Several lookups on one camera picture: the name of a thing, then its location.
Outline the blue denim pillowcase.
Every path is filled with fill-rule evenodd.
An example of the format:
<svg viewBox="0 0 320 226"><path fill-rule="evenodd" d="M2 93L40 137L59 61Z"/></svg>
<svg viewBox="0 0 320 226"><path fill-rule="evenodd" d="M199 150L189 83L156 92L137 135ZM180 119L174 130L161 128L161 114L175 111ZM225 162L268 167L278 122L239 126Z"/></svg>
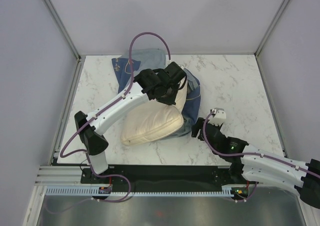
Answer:
<svg viewBox="0 0 320 226"><path fill-rule="evenodd" d="M166 55L160 49L142 49L132 51L132 63L134 74L144 69L163 69L166 67ZM129 83L131 69L129 65L129 54L125 53L118 58L111 60L112 67L118 82L118 92L121 92ZM182 110L182 127L167 138L184 136L191 132L198 118L201 103L201 84L189 70L184 69L187 75L186 102Z"/></svg>

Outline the cream white pillow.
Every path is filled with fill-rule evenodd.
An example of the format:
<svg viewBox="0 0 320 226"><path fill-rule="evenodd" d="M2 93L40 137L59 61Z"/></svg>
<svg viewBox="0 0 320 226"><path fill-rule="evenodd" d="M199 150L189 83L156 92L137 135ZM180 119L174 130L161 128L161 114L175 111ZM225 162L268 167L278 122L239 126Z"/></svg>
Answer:
<svg viewBox="0 0 320 226"><path fill-rule="evenodd" d="M152 100L130 111L124 119L121 143L134 146L188 133L189 120L182 114L187 90L185 85L178 91L174 105Z"/></svg>

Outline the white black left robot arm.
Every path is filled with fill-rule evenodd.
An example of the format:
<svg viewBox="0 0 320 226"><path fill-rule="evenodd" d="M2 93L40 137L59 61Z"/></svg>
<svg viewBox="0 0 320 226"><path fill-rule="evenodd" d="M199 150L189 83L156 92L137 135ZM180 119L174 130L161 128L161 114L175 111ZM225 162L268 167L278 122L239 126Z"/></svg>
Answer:
<svg viewBox="0 0 320 226"><path fill-rule="evenodd" d="M171 62L164 69L145 69L134 76L128 86L102 107L89 114L82 111L75 114L75 125L87 150L94 180L104 183L110 175L105 156L109 143L104 133L125 114L148 101L175 104L177 93L186 82L186 72L175 62Z"/></svg>

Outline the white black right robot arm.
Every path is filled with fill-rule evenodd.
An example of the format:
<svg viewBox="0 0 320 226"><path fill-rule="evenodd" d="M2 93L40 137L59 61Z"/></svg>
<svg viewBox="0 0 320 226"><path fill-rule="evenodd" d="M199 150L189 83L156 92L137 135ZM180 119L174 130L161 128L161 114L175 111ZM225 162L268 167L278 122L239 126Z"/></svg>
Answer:
<svg viewBox="0 0 320 226"><path fill-rule="evenodd" d="M230 163L229 179L263 183L287 190L304 203L320 207L320 162L296 161L268 153L239 138L227 137L222 124L199 118L191 128L192 137L204 141L212 153Z"/></svg>

